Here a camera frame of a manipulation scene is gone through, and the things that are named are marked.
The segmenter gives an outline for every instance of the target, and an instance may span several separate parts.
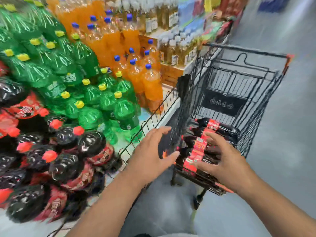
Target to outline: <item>person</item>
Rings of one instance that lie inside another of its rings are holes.
[[[159,159],[158,144],[171,127],[151,130],[135,148],[129,164],[102,192],[98,201],[68,232],[67,237],[117,237],[134,200],[146,184],[154,181],[179,155]],[[245,158],[225,139],[209,133],[207,141],[222,153],[221,162],[194,163],[243,198],[273,237],[316,236],[316,220],[260,179]]]

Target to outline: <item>white label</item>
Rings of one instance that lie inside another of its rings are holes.
[[[184,65],[185,66],[188,64],[188,58],[189,58],[189,54],[184,57]]]
[[[169,15],[169,27],[173,26],[173,14]]]
[[[189,52],[189,61],[192,61],[193,50]]]
[[[171,65],[172,65],[172,66],[176,65],[177,60],[178,60],[178,56],[175,55],[175,54],[172,55],[172,57],[171,57]]]
[[[150,33],[151,32],[151,20],[149,18],[146,18],[146,33]]]
[[[192,56],[195,57],[197,55],[197,47],[193,47],[193,53],[192,53]]]
[[[173,24],[178,24],[178,12],[174,12],[173,14]]]
[[[157,23],[157,17],[152,18],[151,20],[151,28],[152,30],[156,30],[158,27],[158,23]]]
[[[160,61],[161,61],[161,62],[164,62],[164,59],[165,59],[164,56],[165,56],[164,52],[161,51],[161,52],[160,52]]]

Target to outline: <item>floor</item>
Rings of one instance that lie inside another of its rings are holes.
[[[283,13],[258,13],[251,0],[230,43],[265,51],[295,54],[272,96],[247,161],[256,173],[307,214],[316,218],[315,116],[316,0],[290,0]],[[274,66],[274,61],[261,63]],[[251,208],[237,195],[208,192],[192,222],[192,198],[200,191],[181,180],[171,187],[167,170],[140,196],[120,237],[139,233],[159,236],[270,236]]]

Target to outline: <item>right hand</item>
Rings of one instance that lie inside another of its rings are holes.
[[[254,181],[259,177],[251,169],[246,159],[226,140],[216,134],[208,132],[208,143],[217,145],[222,153],[221,161],[218,165],[208,164],[203,161],[194,163],[194,165],[214,176],[220,183],[231,189],[235,193],[242,195],[245,191],[252,188]]]

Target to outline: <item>forearm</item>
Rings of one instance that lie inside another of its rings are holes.
[[[142,189],[129,172],[123,171],[102,192],[67,237],[117,237],[128,211]]]
[[[251,206],[273,237],[316,236],[316,220],[259,177],[239,195]]]

